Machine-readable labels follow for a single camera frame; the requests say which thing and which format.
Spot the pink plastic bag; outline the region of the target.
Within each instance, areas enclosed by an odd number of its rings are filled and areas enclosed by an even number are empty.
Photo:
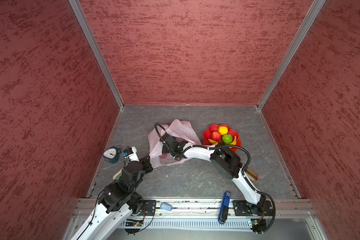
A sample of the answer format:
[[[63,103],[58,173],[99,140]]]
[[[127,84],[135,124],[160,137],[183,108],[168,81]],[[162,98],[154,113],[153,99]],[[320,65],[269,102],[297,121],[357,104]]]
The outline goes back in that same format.
[[[201,141],[192,128],[191,123],[188,121],[180,121],[175,119],[169,126],[163,125],[163,127],[165,128],[166,133],[172,137],[175,137],[176,140],[188,141],[189,143],[196,145],[201,144]],[[163,144],[160,142],[160,138],[155,129],[149,133],[148,140],[150,147],[150,163],[154,169],[162,166],[183,164],[184,162],[190,160],[190,158],[182,158],[181,160],[177,161],[170,154],[167,154],[165,158],[162,158],[161,155],[163,155]]]

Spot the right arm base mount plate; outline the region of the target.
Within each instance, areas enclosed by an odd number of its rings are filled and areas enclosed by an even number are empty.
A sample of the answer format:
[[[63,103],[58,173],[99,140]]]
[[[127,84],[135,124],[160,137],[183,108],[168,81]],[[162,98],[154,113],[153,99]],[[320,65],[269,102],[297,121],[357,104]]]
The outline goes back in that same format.
[[[270,201],[266,201],[262,208],[244,200],[234,200],[232,203],[236,217],[271,217],[274,213],[274,207]]]

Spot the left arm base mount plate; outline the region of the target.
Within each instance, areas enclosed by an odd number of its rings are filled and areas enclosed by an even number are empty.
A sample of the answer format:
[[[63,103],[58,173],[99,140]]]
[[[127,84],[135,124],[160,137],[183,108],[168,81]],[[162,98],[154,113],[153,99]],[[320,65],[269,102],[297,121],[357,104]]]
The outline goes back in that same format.
[[[156,212],[157,201],[156,200],[143,200],[142,207],[137,213],[137,216],[154,216]]]

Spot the front aluminium rail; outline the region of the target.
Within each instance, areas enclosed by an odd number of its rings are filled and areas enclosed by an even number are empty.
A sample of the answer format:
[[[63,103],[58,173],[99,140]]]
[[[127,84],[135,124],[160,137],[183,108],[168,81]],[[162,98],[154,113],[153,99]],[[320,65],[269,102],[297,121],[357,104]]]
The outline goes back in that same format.
[[[156,218],[198,218],[216,220],[222,205],[222,198],[219,199],[170,199],[170,198],[146,198],[145,200],[156,200]],[[229,205],[228,220],[238,218],[259,219],[261,217],[236,217],[233,209],[233,201]],[[279,219],[308,219],[316,218],[317,214],[310,200],[306,199],[275,199],[274,214]],[[172,211],[162,211],[161,203],[168,203],[173,206]]]

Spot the plaid glasses case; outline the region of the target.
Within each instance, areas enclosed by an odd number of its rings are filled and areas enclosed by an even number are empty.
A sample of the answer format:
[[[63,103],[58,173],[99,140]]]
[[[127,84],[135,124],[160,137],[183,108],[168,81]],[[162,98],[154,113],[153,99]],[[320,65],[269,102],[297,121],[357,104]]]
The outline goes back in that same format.
[[[246,169],[246,175],[253,183],[257,182],[259,179],[258,174],[255,171],[253,171],[251,168]]]

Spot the blue black handheld device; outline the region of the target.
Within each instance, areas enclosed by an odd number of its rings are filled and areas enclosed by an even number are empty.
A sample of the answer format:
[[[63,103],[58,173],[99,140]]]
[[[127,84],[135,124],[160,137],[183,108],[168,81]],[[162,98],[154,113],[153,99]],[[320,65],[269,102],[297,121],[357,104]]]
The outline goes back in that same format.
[[[219,216],[218,216],[218,222],[221,225],[224,225],[227,221],[228,215],[229,215],[229,205],[230,205],[230,200],[231,200],[231,193],[228,191],[225,191],[224,196],[223,196],[223,200],[222,200],[222,205],[219,211]]]

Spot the green fake fruit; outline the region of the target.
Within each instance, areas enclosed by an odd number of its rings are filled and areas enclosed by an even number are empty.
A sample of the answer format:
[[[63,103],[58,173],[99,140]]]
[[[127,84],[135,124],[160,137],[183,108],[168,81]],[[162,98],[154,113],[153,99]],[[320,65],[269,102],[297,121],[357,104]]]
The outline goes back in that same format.
[[[225,134],[222,136],[222,141],[226,144],[226,145],[230,145],[233,141],[234,138],[232,135],[230,134]]]

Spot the right back corner aluminium profile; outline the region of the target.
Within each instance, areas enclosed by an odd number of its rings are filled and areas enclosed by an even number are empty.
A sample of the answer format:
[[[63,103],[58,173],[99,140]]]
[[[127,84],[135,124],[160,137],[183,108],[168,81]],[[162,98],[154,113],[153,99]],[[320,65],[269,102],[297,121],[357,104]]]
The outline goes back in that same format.
[[[299,46],[303,42],[306,34],[308,33],[309,29],[311,28],[312,24],[314,23],[315,19],[317,18],[318,14],[320,13],[320,11],[325,3],[326,3],[326,0],[314,0],[313,1],[312,5],[310,6],[306,16],[304,17],[297,33],[295,34],[290,46],[288,47],[279,67],[277,68],[274,76],[272,77],[266,91],[264,92],[259,103],[257,104],[257,109],[259,112],[262,111],[262,108],[264,107],[264,105],[267,102],[268,98],[270,97],[272,91],[276,87],[277,83],[279,82],[284,71],[288,67],[290,61],[294,57],[296,51],[298,50]]]

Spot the yellow fake banana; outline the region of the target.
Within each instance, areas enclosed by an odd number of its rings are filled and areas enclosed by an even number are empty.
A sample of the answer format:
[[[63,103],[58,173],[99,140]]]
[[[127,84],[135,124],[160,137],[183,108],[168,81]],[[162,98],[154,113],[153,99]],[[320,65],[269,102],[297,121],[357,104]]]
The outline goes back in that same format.
[[[236,136],[234,136],[233,138],[234,138],[234,141],[231,143],[231,145],[236,146],[237,143],[239,142],[239,140],[237,139]],[[206,143],[209,143],[209,144],[212,145],[212,146],[216,146],[216,145],[219,144],[219,143],[225,144],[222,140],[221,140],[220,142],[214,142],[214,141],[212,141],[211,139],[207,139]]]

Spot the yellow fake lemon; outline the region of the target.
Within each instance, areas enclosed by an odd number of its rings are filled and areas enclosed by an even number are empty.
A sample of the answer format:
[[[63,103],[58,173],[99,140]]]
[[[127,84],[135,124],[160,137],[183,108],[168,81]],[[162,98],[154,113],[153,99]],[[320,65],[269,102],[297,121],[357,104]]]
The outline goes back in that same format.
[[[219,126],[218,132],[219,132],[222,136],[223,136],[223,135],[226,135],[226,134],[228,134],[228,132],[229,132],[229,128],[226,127],[226,126]]]

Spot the red flower-shaped plastic plate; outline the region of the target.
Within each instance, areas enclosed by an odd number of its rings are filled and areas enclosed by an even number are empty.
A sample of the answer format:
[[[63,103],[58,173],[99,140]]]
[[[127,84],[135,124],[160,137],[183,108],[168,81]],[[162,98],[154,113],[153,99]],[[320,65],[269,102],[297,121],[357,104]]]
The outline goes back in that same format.
[[[210,125],[210,126],[204,131],[204,133],[203,133],[204,145],[212,146],[212,145],[210,145],[209,143],[206,143],[206,141],[207,141],[207,139],[210,139],[210,138],[211,138],[211,133],[212,133],[213,131],[218,131],[219,126],[226,126],[226,127],[228,127],[228,128],[229,128],[228,134],[232,135],[233,137],[236,136],[237,139],[239,140],[239,142],[237,143],[236,146],[239,146],[239,147],[242,146],[242,142],[241,142],[241,140],[240,140],[240,135],[239,135],[239,133],[238,133],[236,130],[232,129],[230,126],[224,125],[224,124],[221,124],[221,125],[217,125],[217,124]]]

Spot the small light blue object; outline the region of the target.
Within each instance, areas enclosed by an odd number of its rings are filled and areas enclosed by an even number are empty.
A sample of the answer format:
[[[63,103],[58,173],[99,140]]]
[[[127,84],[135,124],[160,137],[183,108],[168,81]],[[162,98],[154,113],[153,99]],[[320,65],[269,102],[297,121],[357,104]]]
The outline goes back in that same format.
[[[168,203],[161,203],[160,209],[161,209],[162,211],[168,211],[168,212],[170,212],[170,211],[172,211],[173,206],[170,205],[170,204],[168,204]]]

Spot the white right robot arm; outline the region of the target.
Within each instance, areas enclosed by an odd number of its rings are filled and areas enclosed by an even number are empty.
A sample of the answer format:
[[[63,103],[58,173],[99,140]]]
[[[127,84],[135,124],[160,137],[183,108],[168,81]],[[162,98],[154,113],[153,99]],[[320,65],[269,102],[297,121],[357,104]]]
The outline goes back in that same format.
[[[168,134],[159,139],[163,144],[162,153],[171,154],[176,160],[200,159],[211,162],[221,176],[233,181],[242,192],[250,215],[261,216],[264,213],[266,196],[254,186],[246,174],[251,161],[246,149],[233,145],[193,145],[187,141],[178,142]]]

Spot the red fake apple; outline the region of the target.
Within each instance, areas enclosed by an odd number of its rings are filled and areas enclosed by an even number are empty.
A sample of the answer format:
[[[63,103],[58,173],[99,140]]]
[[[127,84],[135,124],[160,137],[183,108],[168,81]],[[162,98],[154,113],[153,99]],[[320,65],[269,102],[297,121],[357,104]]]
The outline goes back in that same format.
[[[222,135],[219,131],[213,131],[211,133],[211,138],[210,138],[212,141],[214,142],[220,142],[221,139],[222,139]]]

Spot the corner aluminium profile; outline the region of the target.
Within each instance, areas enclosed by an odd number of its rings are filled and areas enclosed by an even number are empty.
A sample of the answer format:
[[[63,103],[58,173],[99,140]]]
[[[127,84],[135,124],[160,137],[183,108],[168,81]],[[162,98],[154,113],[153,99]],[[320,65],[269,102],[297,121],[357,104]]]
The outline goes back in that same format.
[[[311,28],[312,24],[314,23],[315,19],[317,18],[318,14],[320,13],[320,11],[325,3],[326,3],[326,0],[314,0],[313,1],[312,5],[310,6],[306,16],[304,17],[297,33],[295,34],[290,46],[288,47],[279,67],[277,68],[274,76],[272,77],[266,91],[264,92],[259,103],[257,104],[257,109],[259,112],[262,111],[262,108],[264,107],[264,105],[267,102],[268,98],[270,97],[272,91],[276,87],[277,83],[279,82],[284,71],[288,67],[290,61],[294,57],[296,51],[298,50],[299,46],[303,42],[306,34],[308,33],[309,29]]]
[[[121,97],[121,94],[120,94],[117,86],[116,86],[114,78],[113,78],[111,71],[106,63],[106,60],[101,52],[101,49],[96,41],[96,38],[93,34],[90,24],[85,16],[83,8],[80,4],[80,1],[69,0],[69,3],[71,5],[71,8],[72,8],[80,26],[81,26],[81,29],[82,29],[85,37],[93,51],[93,54],[102,70],[102,73],[113,93],[113,96],[114,96],[115,100],[117,101],[119,108],[123,111],[125,108],[125,103]]]

